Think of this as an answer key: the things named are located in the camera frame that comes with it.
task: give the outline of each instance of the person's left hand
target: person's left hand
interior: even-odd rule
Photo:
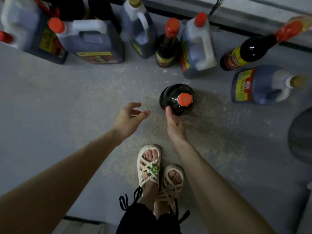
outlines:
[[[116,136],[122,143],[126,138],[131,136],[138,128],[139,124],[146,119],[151,111],[139,111],[141,103],[129,103],[117,116],[112,130],[116,132]]]

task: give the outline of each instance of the floor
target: floor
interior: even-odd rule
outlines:
[[[152,17],[161,33],[167,18]],[[102,135],[128,102],[142,102],[142,109],[152,111],[150,117],[112,152],[68,212],[104,221],[107,233],[114,233],[124,214],[118,197],[131,197],[138,187],[140,148],[159,144],[163,166],[181,165],[158,98],[167,86],[185,83],[197,97],[193,112],[183,117],[190,141],[277,233],[292,233],[309,195],[306,183],[312,169],[290,154],[287,132],[293,118],[311,106],[311,82],[271,106],[233,104],[235,71],[217,67],[187,80],[178,64],[164,70],[154,57],[142,60],[122,36],[126,61],[120,65],[92,65],[74,55],[56,65],[0,44],[0,194]],[[222,30],[213,37],[219,58],[246,39]],[[309,53],[276,46],[250,67],[275,64],[311,78],[309,59]],[[179,204],[180,213],[191,211],[182,232],[207,233],[188,183]]]

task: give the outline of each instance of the person's right hand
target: person's right hand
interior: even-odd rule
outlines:
[[[179,145],[184,142],[188,142],[185,123],[180,116],[172,114],[171,108],[169,106],[166,107],[166,117],[168,135],[172,142],[174,151],[177,153],[177,148]]]

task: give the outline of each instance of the person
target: person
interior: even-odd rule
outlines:
[[[140,106],[130,103],[103,136],[2,195],[0,233],[51,233],[112,150],[150,115],[150,111],[135,109]],[[172,114],[170,107],[166,108],[166,118],[173,150],[182,161],[209,233],[275,233],[191,145],[185,123]],[[153,144],[140,150],[140,187],[132,205],[128,206],[127,196],[120,197],[120,205],[127,211],[117,233],[180,233],[179,223],[189,215],[186,212],[178,219],[177,197],[185,177],[183,169],[172,164],[164,169],[159,180],[161,155],[160,147]]]

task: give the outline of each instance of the sandal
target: sandal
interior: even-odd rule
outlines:
[[[154,150],[154,149],[156,149],[158,152],[158,158],[151,162],[146,161],[143,155],[148,150]],[[148,144],[148,145],[145,145],[140,150],[140,152],[138,153],[138,161],[137,161],[138,183],[140,187],[143,187],[143,185],[148,181],[153,181],[158,185],[158,188],[159,188],[160,161],[161,161],[161,148],[158,145]]]
[[[177,173],[180,173],[182,182],[178,185],[173,184],[173,182],[168,176],[168,173],[172,170],[176,171]],[[168,202],[170,208],[174,210],[175,207],[174,199],[179,197],[183,184],[184,184],[184,173],[182,169],[175,164],[169,164],[168,166],[166,166],[163,172],[161,179],[161,190],[158,193],[156,201],[166,201]]]

